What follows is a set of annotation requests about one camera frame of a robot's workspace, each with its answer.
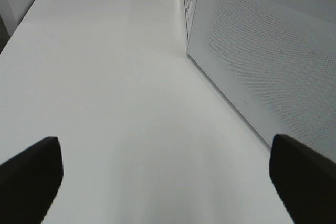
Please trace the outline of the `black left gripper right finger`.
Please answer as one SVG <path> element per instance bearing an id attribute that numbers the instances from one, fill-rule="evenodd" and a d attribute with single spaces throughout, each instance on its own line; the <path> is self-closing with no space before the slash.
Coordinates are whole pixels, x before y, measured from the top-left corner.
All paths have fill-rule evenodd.
<path id="1" fill-rule="evenodd" d="M 335 223 L 335 162 L 277 134 L 269 176 L 294 223 Z"/>

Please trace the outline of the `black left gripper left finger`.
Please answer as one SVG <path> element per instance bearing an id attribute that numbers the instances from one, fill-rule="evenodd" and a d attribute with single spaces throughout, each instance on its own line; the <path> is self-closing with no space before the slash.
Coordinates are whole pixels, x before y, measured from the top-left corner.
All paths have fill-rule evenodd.
<path id="1" fill-rule="evenodd" d="M 57 137 L 46 137 L 2 163 L 1 223 L 42 223 L 63 176 Z"/>

